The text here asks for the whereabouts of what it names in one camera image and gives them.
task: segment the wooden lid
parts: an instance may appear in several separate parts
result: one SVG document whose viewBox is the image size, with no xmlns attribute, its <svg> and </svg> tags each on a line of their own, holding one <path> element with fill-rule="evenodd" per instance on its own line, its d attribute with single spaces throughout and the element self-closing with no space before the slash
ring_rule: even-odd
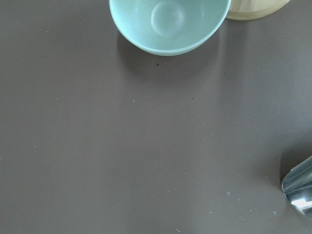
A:
<svg viewBox="0 0 312 234">
<path fill-rule="evenodd" d="M 232 0 L 226 16 L 232 20 L 254 20 L 279 10 L 290 0 Z"/>
</svg>

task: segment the shiny metallic object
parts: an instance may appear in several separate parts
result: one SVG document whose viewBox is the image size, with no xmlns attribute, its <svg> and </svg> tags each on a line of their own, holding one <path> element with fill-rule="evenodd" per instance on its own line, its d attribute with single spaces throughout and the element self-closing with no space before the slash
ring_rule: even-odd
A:
<svg viewBox="0 0 312 234">
<path fill-rule="evenodd" d="M 312 156 L 285 176 L 282 189 L 288 201 L 301 214 L 312 218 Z"/>
</svg>

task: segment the bowl rim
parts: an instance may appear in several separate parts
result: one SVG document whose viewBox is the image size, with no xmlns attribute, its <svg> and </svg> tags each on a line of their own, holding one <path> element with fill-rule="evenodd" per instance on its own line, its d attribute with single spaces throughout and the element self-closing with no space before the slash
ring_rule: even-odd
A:
<svg viewBox="0 0 312 234">
<path fill-rule="evenodd" d="M 111 12 L 111 16 L 113 18 L 113 21 L 117 27 L 117 29 L 119 30 L 119 32 L 129 41 L 131 42 L 133 45 L 137 46 L 138 48 L 146 51 L 146 52 L 149 52 L 151 54 L 155 54 L 155 55 L 163 55 L 163 56 L 171 56 L 171 55 L 180 55 L 180 54 L 184 54 L 184 53 L 187 53 L 197 47 L 199 47 L 201 44 L 203 44 L 209 37 L 211 37 L 217 30 L 218 28 L 221 26 L 221 24 L 223 23 L 229 9 L 230 9 L 230 5 L 231 5 L 231 1 L 232 0 L 225 0 L 227 1 L 227 5 L 224 9 L 224 12 L 223 12 L 223 15 L 222 17 L 220 18 L 220 20 L 218 21 L 218 23 L 215 25 L 215 27 L 206 35 L 204 36 L 202 39 L 200 39 L 199 41 L 196 41 L 195 43 L 191 44 L 191 45 L 188 45 L 188 46 L 185 46 L 185 47 L 181 47 L 181 48 L 178 48 L 178 49 L 173 49 L 173 50 L 158 50 L 158 49 L 153 49 L 153 48 L 150 48 L 150 47 L 147 47 L 147 46 L 144 46 L 140 43 L 137 43 L 136 41 L 132 40 L 130 37 L 128 37 L 127 35 L 125 35 L 123 33 L 123 31 L 120 29 L 119 25 L 117 24 L 117 21 L 113 15 L 113 11 L 112 11 L 112 2 L 114 0 L 109 0 L 109 7 L 110 7 L 110 12 Z"/>
</svg>

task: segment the bowl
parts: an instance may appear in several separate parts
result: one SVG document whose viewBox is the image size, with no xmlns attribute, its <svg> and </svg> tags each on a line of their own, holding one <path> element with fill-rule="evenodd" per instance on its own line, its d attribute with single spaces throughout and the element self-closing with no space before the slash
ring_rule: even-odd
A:
<svg viewBox="0 0 312 234">
<path fill-rule="evenodd" d="M 204 43 L 221 25 L 231 0 L 110 0 L 118 30 L 138 48 L 173 56 Z"/>
</svg>

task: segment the mint green bowl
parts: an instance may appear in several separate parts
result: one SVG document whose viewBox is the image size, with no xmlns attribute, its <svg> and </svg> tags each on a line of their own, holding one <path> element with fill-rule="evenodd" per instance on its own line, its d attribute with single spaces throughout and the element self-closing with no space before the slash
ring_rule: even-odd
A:
<svg viewBox="0 0 312 234">
<path fill-rule="evenodd" d="M 221 25 L 231 0 L 110 0 L 119 31 L 132 44 L 155 55 L 189 52 Z"/>
</svg>

